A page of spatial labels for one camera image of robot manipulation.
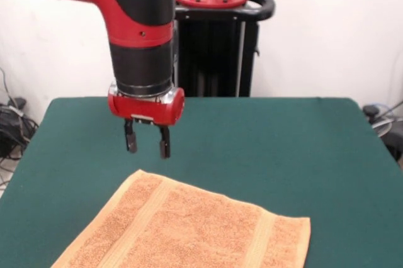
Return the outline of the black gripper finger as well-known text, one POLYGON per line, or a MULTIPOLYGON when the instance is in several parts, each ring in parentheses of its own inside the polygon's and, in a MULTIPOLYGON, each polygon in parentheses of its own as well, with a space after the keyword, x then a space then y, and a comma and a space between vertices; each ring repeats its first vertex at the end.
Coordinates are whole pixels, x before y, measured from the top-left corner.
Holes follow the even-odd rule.
POLYGON ((137 152, 137 139, 133 130, 133 119, 125 119, 124 123, 125 141, 127 151, 130 153, 137 152))
POLYGON ((159 142, 161 158, 168 159, 171 156, 169 127, 159 126, 159 131, 161 134, 161 140, 159 142))

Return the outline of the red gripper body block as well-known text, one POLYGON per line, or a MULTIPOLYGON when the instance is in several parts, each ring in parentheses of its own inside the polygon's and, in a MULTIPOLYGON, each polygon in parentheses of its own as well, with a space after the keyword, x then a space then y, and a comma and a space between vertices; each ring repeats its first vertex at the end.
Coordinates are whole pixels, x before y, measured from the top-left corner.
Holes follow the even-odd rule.
POLYGON ((184 91, 180 87, 172 87, 160 96, 134 98, 120 93, 113 82, 108 90, 107 101, 115 116, 155 125, 173 126, 184 110, 184 91))

